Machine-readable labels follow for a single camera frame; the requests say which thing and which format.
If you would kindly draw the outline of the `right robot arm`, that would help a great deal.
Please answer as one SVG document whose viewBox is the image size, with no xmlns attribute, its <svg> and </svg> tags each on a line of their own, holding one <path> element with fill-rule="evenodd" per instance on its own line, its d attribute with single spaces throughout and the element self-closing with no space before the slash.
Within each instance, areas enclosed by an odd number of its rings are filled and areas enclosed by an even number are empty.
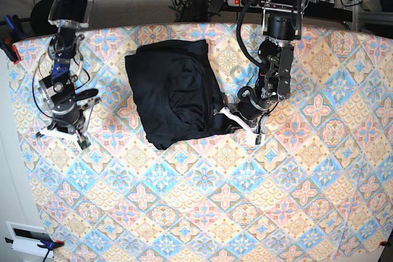
<svg viewBox="0 0 393 262">
<path fill-rule="evenodd" d="M 78 30 L 88 27 L 93 0 L 54 0 L 49 13 L 49 23 L 57 32 L 49 43 L 47 54 L 53 65 L 48 75 L 32 82 L 32 90 L 38 91 L 46 117 L 51 122 L 36 136 L 57 137 L 73 141 L 81 149 L 90 145 L 85 132 L 88 129 L 94 106 L 100 102 L 96 88 L 84 90 L 81 75 L 84 57 L 79 45 L 84 39 Z"/>
</svg>

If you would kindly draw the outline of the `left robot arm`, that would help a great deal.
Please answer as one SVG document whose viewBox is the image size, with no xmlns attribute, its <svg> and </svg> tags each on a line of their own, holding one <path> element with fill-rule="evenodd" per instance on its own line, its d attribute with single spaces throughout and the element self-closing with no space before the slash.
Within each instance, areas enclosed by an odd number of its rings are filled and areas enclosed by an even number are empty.
<svg viewBox="0 0 393 262">
<path fill-rule="evenodd" d="M 238 91 L 239 101 L 223 107 L 219 113 L 245 130 L 248 139 L 259 143 L 264 138 L 263 123 L 279 102 L 290 98 L 291 67 L 294 60 L 292 42 L 302 36 L 303 11 L 308 0 L 239 0 L 242 9 L 236 24 L 236 40 L 244 56 L 258 67 L 254 87 Z M 246 12 L 251 7 L 262 10 L 264 40 L 255 59 L 241 37 Z"/>
</svg>

